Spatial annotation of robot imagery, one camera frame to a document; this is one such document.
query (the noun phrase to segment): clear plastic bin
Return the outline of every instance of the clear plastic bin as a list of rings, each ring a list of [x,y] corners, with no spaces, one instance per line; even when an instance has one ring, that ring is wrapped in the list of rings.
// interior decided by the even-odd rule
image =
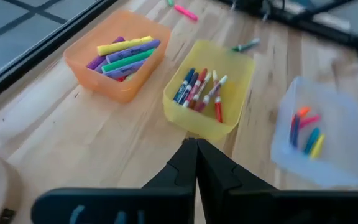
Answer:
[[[227,82],[220,89],[223,123],[216,120],[214,98],[202,113],[183,108],[173,101],[173,97],[191,68],[196,68],[198,73],[204,68],[207,68],[209,72],[216,70],[219,79],[227,75]],[[232,131],[239,122],[253,72],[254,61],[248,56],[207,40],[198,40],[164,89],[165,116],[169,121],[203,138],[220,139]],[[204,97],[212,87],[211,77],[200,98]]]
[[[96,47],[111,44],[117,37],[126,40],[152,36],[161,44],[130,80],[115,81],[86,67],[97,56]],[[117,10],[64,51],[64,58],[78,82],[120,103],[131,101],[165,55],[171,31],[144,16]]]
[[[295,149],[289,142],[291,121],[304,106],[321,119],[300,130]],[[316,127],[326,138],[320,156],[310,159],[303,150]],[[295,78],[280,104],[272,160],[323,187],[358,185],[358,104],[322,84]]]

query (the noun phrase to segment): purple highlighter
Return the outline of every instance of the purple highlighter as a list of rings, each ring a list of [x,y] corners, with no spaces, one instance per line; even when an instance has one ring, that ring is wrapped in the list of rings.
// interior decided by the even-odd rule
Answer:
[[[110,78],[113,79],[117,79],[117,78],[121,78],[121,77],[125,77],[127,75],[130,75],[132,73],[135,73],[136,71],[138,71],[138,69],[141,68],[141,66],[144,64],[144,62],[147,59],[126,65],[126,66],[122,66],[121,68],[117,68],[113,71],[110,72],[106,72],[104,73],[105,75],[107,75]]]
[[[149,43],[138,45],[135,47],[131,47],[122,51],[114,52],[112,54],[109,54],[106,56],[106,60],[108,63],[113,63],[115,61],[121,60],[126,57],[133,56],[135,54],[139,54],[142,52],[145,52],[147,50],[157,48],[160,45],[161,41],[158,39],[154,39],[150,41]]]
[[[122,42],[122,41],[125,41],[123,37],[117,37],[117,39],[113,43]],[[89,69],[92,69],[92,70],[96,70],[97,67],[101,63],[103,63],[103,61],[105,61],[105,59],[106,59],[106,56],[97,56],[86,67],[89,68]]]

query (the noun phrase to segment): red marker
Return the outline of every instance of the red marker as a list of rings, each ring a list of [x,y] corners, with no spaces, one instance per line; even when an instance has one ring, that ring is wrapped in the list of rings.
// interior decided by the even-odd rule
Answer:
[[[214,85],[217,85],[219,83],[219,80],[218,80],[218,74],[216,74],[215,70],[212,71],[212,78],[214,80]],[[215,114],[216,114],[216,119],[220,123],[223,123],[221,95],[219,94],[219,91],[217,91],[215,94]]]
[[[183,103],[183,107],[188,107],[191,99],[196,95],[198,88],[201,85],[201,82],[204,81],[205,75],[206,75],[207,69],[204,68],[204,70],[201,72],[201,74],[198,76],[196,83],[194,84],[193,88],[190,90],[189,95],[187,96],[185,102]]]

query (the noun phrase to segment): wooden table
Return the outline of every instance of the wooden table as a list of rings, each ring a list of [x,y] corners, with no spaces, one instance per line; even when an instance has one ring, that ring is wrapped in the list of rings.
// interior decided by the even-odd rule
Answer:
[[[0,95],[0,156],[19,172],[22,205],[14,223],[30,223],[33,201],[57,187],[141,187],[191,133],[169,123],[162,90],[197,39],[233,46],[254,37],[254,79],[239,125],[213,142],[240,165],[280,189],[317,189],[270,160],[277,105],[298,75],[324,82],[358,101],[358,57],[350,49],[276,22],[262,23],[212,0],[177,0],[197,23],[164,0],[118,1]],[[120,105],[78,85],[63,50],[117,8],[171,28],[165,60],[137,97]],[[200,198],[196,223],[204,223]]]

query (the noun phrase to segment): pink marker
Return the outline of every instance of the pink marker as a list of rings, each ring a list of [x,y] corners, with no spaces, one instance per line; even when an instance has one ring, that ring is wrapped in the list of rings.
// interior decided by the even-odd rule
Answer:
[[[226,83],[226,81],[227,81],[227,75],[223,76],[223,78],[219,81],[219,83],[216,84],[212,88],[212,90],[209,91],[209,93],[204,96],[203,101],[199,105],[196,106],[195,111],[201,112],[205,108],[205,106],[209,103],[209,100],[211,99],[211,97],[213,97],[216,94],[216,92],[219,91],[219,89],[222,87],[222,85],[224,83]]]
[[[305,126],[317,122],[320,120],[320,115],[312,116],[311,118],[305,118],[301,120],[301,123],[299,124],[299,129],[304,128]]]
[[[193,19],[194,21],[197,21],[197,20],[198,20],[198,17],[196,16],[196,14],[190,12],[189,10],[185,9],[184,7],[181,7],[181,6],[179,6],[179,5],[176,4],[176,5],[174,6],[174,8],[175,8],[178,12],[180,12],[180,13],[182,13],[183,15],[189,17],[190,19]]]

